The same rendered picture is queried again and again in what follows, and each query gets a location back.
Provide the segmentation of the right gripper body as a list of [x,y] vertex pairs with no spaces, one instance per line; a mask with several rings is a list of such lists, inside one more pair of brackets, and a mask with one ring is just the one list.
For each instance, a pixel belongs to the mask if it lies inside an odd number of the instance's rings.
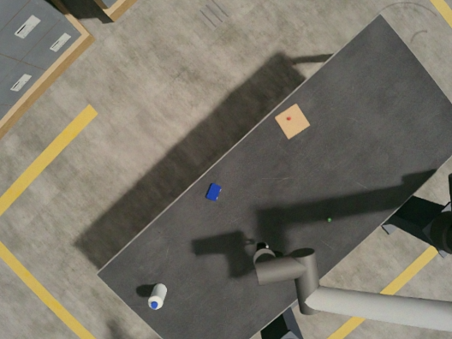
[[259,255],[261,255],[261,254],[263,254],[263,253],[270,253],[270,254],[272,254],[272,255],[276,255],[275,257],[279,257],[279,256],[282,256],[283,255],[283,253],[281,253],[281,252],[278,252],[278,251],[271,251],[270,249],[268,249],[267,247],[266,247],[266,244],[264,243],[264,242],[258,242],[257,243],[257,250],[256,250],[256,252],[255,252],[255,255],[254,255],[254,257],[253,257],[253,262],[256,260],[256,258],[259,256]]

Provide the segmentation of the white bottle with blue cap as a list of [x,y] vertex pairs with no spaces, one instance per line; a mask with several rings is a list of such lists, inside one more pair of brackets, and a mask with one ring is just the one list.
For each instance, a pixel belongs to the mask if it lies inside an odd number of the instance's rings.
[[163,284],[155,285],[152,294],[149,298],[148,304],[153,309],[158,309],[162,306],[167,288]]

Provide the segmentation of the beige flat mat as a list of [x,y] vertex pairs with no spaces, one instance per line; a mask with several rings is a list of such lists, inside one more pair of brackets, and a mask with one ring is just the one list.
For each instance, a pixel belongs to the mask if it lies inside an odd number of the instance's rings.
[[[290,121],[288,117],[291,117]],[[289,139],[310,125],[297,104],[294,104],[275,118]]]

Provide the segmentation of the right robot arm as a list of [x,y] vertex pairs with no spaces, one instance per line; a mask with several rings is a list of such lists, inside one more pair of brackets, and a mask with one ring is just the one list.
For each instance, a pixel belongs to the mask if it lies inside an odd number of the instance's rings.
[[[448,179],[451,211],[442,212],[434,219],[430,236],[436,247],[452,255],[452,173]],[[333,312],[452,332],[452,301],[320,286],[312,248],[300,248],[276,258],[263,253],[254,264],[259,286],[294,279],[300,313],[304,315]]]

